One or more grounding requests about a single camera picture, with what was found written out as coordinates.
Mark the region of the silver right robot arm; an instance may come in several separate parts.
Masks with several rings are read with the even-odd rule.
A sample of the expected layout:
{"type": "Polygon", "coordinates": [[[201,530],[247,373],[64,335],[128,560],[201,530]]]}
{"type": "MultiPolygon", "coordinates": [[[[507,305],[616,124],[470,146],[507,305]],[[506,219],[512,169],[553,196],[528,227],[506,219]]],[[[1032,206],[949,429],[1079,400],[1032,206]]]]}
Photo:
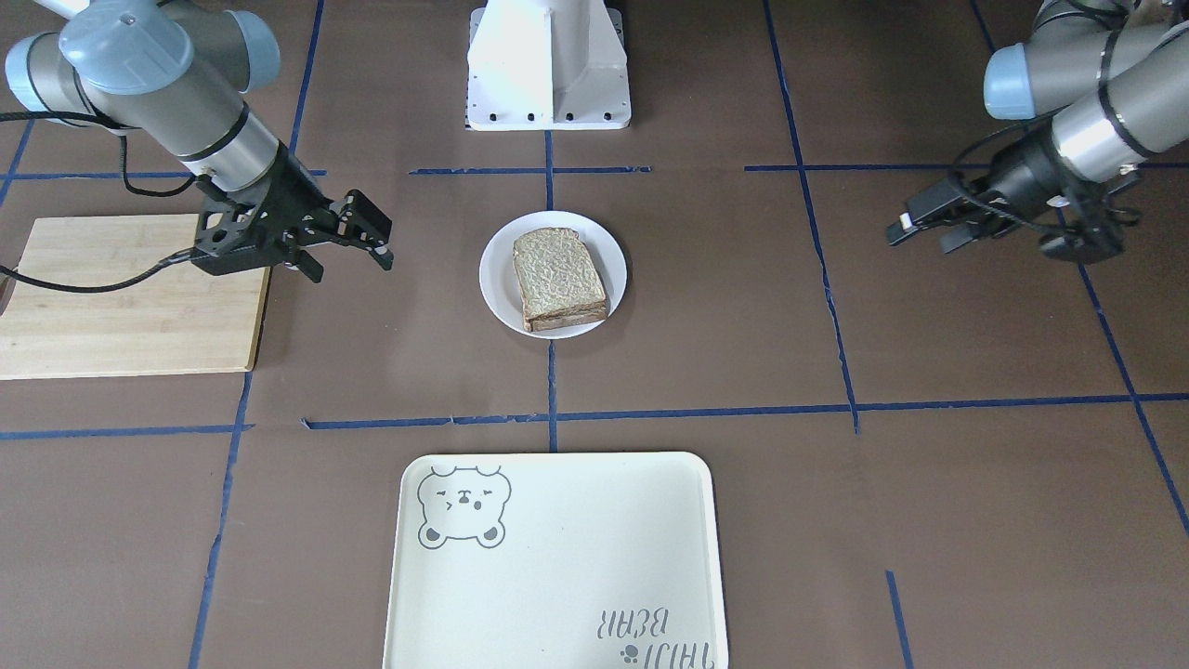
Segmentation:
{"type": "Polygon", "coordinates": [[[279,76],[279,42],[249,11],[191,1],[48,1],[58,33],[30,34],[6,55],[17,118],[141,130],[203,191],[191,245],[155,264],[207,274],[284,266],[322,279],[309,247],[338,244],[392,269],[391,219],[359,190],[323,195],[245,94],[279,76]]]}

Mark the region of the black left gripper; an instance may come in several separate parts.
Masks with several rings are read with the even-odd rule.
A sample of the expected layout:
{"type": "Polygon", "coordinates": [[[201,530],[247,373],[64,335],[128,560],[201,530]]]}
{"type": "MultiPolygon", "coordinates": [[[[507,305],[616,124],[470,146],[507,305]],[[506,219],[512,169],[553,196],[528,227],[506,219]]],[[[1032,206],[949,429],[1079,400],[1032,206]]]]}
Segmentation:
{"type": "Polygon", "coordinates": [[[1056,221],[1045,223],[1040,217],[1052,212],[1049,201],[1053,196],[1075,187],[1078,173],[1059,157],[1052,140],[1023,139],[993,156],[988,173],[975,181],[975,193],[958,178],[946,177],[908,198],[906,212],[887,226],[886,241],[895,247],[925,231],[946,229],[940,250],[948,255],[971,242],[1002,236],[1007,221],[989,217],[981,202],[1034,229],[1061,229],[1056,221]]]}

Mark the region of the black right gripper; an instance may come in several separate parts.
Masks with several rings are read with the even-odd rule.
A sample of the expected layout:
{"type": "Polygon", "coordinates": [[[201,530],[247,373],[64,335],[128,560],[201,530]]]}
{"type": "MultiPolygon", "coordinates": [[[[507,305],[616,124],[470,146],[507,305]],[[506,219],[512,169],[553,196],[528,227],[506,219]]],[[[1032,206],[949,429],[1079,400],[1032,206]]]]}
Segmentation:
{"type": "Polygon", "coordinates": [[[214,173],[200,177],[205,201],[234,203],[254,208],[263,206],[271,216],[287,225],[287,245],[283,266],[301,272],[313,283],[323,279],[323,265],[302,245],[333,242],[364,250],[380,270],[390,271],[394,264],[389,247],[392,219],[360,190],[350,190],[334,202],[316,185],[304,165],[281,144],[271,165],[243,190],[225,190],[214,183],[214,173]]]}

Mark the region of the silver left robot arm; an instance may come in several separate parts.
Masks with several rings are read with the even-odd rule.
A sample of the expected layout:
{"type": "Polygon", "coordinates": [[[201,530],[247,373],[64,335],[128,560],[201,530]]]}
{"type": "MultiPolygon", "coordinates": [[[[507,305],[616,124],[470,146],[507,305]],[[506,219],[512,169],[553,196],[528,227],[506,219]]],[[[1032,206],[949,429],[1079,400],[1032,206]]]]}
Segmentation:
{"type": "Polygon", "coordinates": [[[995,51],[984,71],[984,109],[1015,141],[983,177],[946,177],[906,202],[886,231],[897,246],[946,229],[942,250],[1034,231],[1053,261],[1121,255],[1138,225],[1116,196],[1139,166],[1188,135],[1184,1],[1045,1],[1028,42],[995,51]]]}

